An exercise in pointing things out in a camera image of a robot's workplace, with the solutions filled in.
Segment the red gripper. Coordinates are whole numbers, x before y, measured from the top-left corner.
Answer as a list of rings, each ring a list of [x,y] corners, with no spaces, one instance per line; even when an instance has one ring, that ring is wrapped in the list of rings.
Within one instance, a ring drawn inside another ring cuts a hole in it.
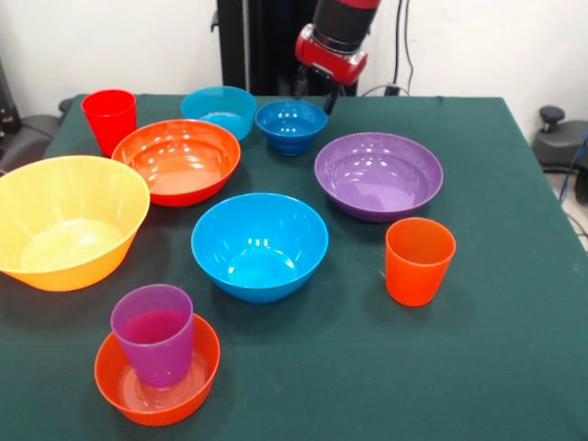
[[[331,114],[337,99],[341,95],[342,85],[353,85],[362,74],[367,61],[368,54],[358,50],[351,54],[339,53],[322,45],[313,37],[314,26],[307,24],[300,32],[295,53],[302,64],[296,75],[295,98],[301,99],[307,93],[308,68],[318,70],[321,74],[330,77],[336,83],[333,84],[327,95],[323,111]]]

